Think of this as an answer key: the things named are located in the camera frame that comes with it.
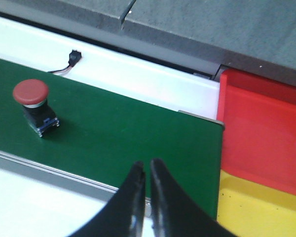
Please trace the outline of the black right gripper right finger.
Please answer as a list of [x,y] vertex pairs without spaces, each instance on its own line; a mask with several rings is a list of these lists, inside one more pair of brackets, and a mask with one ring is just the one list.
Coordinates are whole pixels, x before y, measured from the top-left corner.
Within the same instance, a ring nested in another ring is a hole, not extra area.
[[156,237],[233,237],[179,186],[163,160],[150,163],[151,214]]

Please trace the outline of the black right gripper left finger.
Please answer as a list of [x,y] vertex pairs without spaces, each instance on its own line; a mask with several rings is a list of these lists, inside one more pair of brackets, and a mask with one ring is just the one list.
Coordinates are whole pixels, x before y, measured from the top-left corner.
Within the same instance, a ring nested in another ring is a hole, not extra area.
[[72,237],[140,237],[145,216],[144,164],[135,162],[119,190]]

